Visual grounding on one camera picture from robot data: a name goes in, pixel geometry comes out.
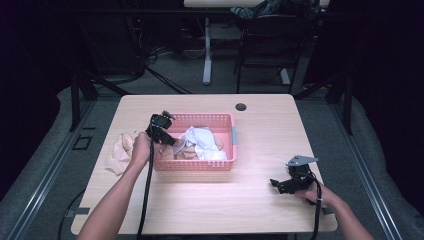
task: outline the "forearm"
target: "forearm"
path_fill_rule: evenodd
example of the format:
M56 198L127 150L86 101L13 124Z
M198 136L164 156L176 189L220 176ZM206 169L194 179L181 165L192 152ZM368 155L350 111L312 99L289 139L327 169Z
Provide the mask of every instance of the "forearm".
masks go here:
M359 222L349 205L343 200L339 199L334 203L331 208L336 214L337 221L342 229L343 235L346 240L360 239L368 240L374 239L365 227Z
M116 239L141 169L128 166L127 171L94 208L78 239Z

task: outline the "human arm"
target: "human arm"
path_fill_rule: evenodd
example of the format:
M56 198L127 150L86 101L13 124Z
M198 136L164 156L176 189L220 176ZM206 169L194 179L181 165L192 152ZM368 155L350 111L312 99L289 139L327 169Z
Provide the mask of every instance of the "human arm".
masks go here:
M154 144L155 158L160 157L160 145ZM82 227L78 239L116 239L138 176L149 160L150 138L140 133L134 142L132 158L125 172L100 200Z
M343 235L347 240L360 239L368 240L374 239L368 230L361 224L349 205L333 193L330 189L320 183L322 190L322 204L333 209L336 214L336 218L340 224ZM317 185L316 183L311 184L309 190L302 190L295 192L295 196L303 197L310 201L317 201Z

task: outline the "chair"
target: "chair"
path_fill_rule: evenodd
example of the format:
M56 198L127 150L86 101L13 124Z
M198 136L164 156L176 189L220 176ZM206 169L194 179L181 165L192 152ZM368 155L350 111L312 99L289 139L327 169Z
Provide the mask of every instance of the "chair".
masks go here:
M301 46L310 31L310 24L295 15L263 15L246 20L241 45L234 66L237 73L237 93L240 92L242 66L246 68L293 68L288 93L293 88ZM259 85L280 85L259 83Z

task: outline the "floor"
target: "floor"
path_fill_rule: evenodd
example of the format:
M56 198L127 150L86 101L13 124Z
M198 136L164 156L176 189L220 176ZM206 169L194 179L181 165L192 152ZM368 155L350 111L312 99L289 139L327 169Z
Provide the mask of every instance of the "floor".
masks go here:
M202 84L204 54L201 50L175 54L160 51L149 67L194 94L235 93L233 67L236 50L232 42L214 42L212 82ZM302 91L302 77L307 68L313 44L307 45L301 59L294 93ZM274 78L269 72L246 72L251 79ZM125 76L107 76L121 88L134 94L178 94L146 72L134 81L121 81ZM81 123L71 126L70 89L58 94L61 111L34 156L22 171L0 204L0 239L75 239L70 232L73 211L78 206L91 170L97 160L103 140L113 119L120 97L102 85L97 101L81 96ZM286 93L287 87L243 87L242 94L259 92ZM327 186L345 199L355 214L376 239L424 239L424 221L397 191L385 172L384 154L361 105L354 101L353 135L347 135L340 124L340 106L328 105L327 89L321 89L296 104L311 147L320 159L318 166ZM75 150L79 136L92 140L87 150ZM309 233L297 234L297 239L309 239ZM166 236L181 239L182 236ZM232 239L284 239L282 235L225 236ZM340 229L320 233L318 239L341 239ZM119 239L135 239L120 236Z

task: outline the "chair leg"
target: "chair leg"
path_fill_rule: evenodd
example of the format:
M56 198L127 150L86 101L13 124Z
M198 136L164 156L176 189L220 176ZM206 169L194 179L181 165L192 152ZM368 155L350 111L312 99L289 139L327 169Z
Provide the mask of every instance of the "chair leg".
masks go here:
M241 81L241 60L237 60L237 90L236 93L240 93L240 81Z
M236 74L237 73L237 68L238 68L238 64L239 64L239 60L240 58L239 58L239 56L237 56L237 58L236 58L236 64L234 65L234 70L233 70L233 74Z
M293 66L293 73L291 75L289 90L287 92L288 94L291 94L291 91L293 90L294 81L296 79L296 72L297 72L297 63L295 63Z

